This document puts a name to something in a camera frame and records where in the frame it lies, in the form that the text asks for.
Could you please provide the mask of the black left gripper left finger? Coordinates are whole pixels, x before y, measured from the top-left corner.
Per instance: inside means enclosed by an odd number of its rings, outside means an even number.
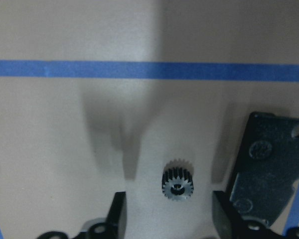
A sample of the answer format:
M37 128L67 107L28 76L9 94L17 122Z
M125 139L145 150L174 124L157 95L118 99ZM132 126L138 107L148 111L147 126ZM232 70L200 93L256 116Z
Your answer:
M107 218L107 231L111 239L124 239L127 226L126 192L116 192L112 200Z

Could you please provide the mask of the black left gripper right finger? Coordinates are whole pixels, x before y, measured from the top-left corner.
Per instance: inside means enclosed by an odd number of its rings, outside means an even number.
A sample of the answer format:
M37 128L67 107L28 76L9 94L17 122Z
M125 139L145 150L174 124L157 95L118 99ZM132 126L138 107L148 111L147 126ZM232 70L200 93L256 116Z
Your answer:
M238 239L242 218L223 191L212 193L212 220L221 239Z

